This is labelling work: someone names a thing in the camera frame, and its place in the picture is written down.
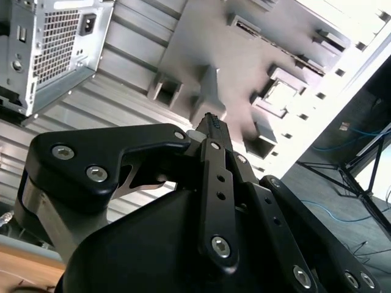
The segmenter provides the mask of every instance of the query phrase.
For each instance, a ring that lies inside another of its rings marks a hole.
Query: black metal stand
[[[375,205],[375,203],[371,199],[371,196],[373,195],[372,193],[373,184],[375,183],[376,173],[378,171],[380,157],[383,151],[384,138],[385,136],[382,136],[361,156],[355,157],[351,162],[347,164],[321,164],[321,163],[300,162],[300,161],[297,161],[296,163],[301,167],[306,168],[307,170],[319,175],[320,177],[354,194],[355,196],[345,195],[345,197],[358,198],[365,206],[365,208],[368,210],[370,215],[375,219],[379,227],[383,230],[384,234],[391,241],[391,223],[387,220],[384,214],[380,211],[380,209]],[[363,160],[366,156],[368,156],[368,154],[371,151],[373,151],[375,148],[378,149],[376,152],[376,158],[375,158],[375,163],[373,165],[370,183],[368,189],[364,190],[351,174],[351,170],[356,166],[356,164],[358,164],[361,160]],[[336,170],[339,172],[339,174],[341,174],[343,182],[341,183],[331,178],[330,176],[327,176],[324,173],[318,171],[317,169]]]

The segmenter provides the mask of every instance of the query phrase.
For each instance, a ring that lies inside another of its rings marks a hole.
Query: silver metal chassis
[[[0,5],[9,7],[11,15],[9,37],[0,37],[0,86],[19,94],[21,103],[10,103],[0,96],[3,107],[31,116],[96,72],[112,15],[113,1],[0,0]],[[38,85],[33,66],[34,57],[43,53],[45,15],[67,10],[77,10],[80,13],[78,32],[83,15],[96,14],[93,32],[85,36],[77,33],[68,70]],[[21,29],[26,30],[25,42],[18,39]],[[16,71],[13,62],[19,62],[22,69]]]

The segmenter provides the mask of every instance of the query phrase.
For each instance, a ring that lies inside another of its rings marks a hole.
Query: small black object
[[[97,15],[94,13],[85,14],[81,20],[79,35],[89,35],[93,32]]]
[[[15,218],[32,219],[30,232],[46,231],[63,258],[71,255],[56,293],[381,292],[281,181],[258,182],[223,121],[206,114],[196,130],[201,142],[174,125],[50,132],[32,141]],[[58,145],[75,155],[59,160],[51,153]],[[107,178],[90,180],[90,166]],[[96,228],[117,190],[165,181],[175,190]]]

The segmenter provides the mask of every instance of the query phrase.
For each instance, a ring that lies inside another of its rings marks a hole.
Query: ventilation grille
[[[34,60],[34,74],[38,76],[38,84],[50,81],[70,69],[79,17],[78,10],[45,13],[43,54]]]

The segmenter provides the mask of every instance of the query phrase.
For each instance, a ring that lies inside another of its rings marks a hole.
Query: cable
[[[388,252],[388,251],[391,251],[391,248],[390,249],[385,249],[385,250],[380,250],[380,251],[375,251],[375,252],[371,252],[371,253],[364,253],[362,255],[357,255],[357,256],[377,255],[379,253],[384,253],[384,252]]]
[[[365,136],[378,136],[378,135],[386,135],[386,134],[390,134],[391,133],[391,130],[388,130],[386,131],[385,133],[375,133],[375,132],[365,132],[365,131],[361,131],[361,130],[358,130],[356,128],[351,128],[349,127],[350,130],[356,132],[356,133],[360,133],[360,134],[363,134]]]
[[[11,276],[14,276],[14,277],[17,277],[17,278],[20,278],[26,282],[29,282],[30,284],[33,284],[33,285],[36,285],[33,281],[30,281],[29,279],[26,279],[26,278],[23,278],[22,276],[19,276],[15,273],[10,273],[10,272],[7,272],[6,270],[0,270],[0,273],[6,273],[8,275],[11,275]]]
[[[360,139],[366,138],[366,137],[368,137],[368,136],[367,135],[360,136],[360,137],[358,137],[356,139],[353,139],[353,140],[351,140],[349,142],[346,142],[346,143],[344,143],[342,145],[335,146],[335,147],[332,147],[332,148],[317,148],[315,146],[313,146],[312,148],[314,150],[316,150],[316,151],[335,151],[335,150],[339,150],[340,148],[344,148],[345,146],[350,145],[350,144],[352,144],[352,143],[354,143],[354,142],[356,142],[356,141],[358,141]]]
[[[357,253],[361,248],[363,248],[365,245],[367,245],[367,244],[368,244],[368,241],[361,242],[360,245],[359,245],[359,247],[358,247],[356,250],[353,251],[353,255],[356,255],[356,253]]]
[[[355,220],[342,220],[342,219],[339,219],[337,218],[335,215],[333,215],[331,213],[331,211],[329,211],[327,208],[325,208],[324,206],[322,206],[321,204],[319,203],[315,203],[314,201],[310,201],[310,200],[302,200],[303,203],[308,203],[308,204],[312,204],[314,206],[317,206],[318,208],[321,208],[322,210],[324,210],[326,213],[329,214],[329,216],[331,218],[333,218],[335,221],[337,222],[340,222],[340,223],[359,223],[359,222],[362,222],[362,221],[365,221],[365,220],[368,220],[369,218],[372,218],[371,215],[367,216],[367,217],[364,217],[364,218],[361,218],[361,219],[355,219]],[[381,212],[386,212],[386,211],[389,211],[390,208],[387,208],[387,209],[384,209],[383,211]]]

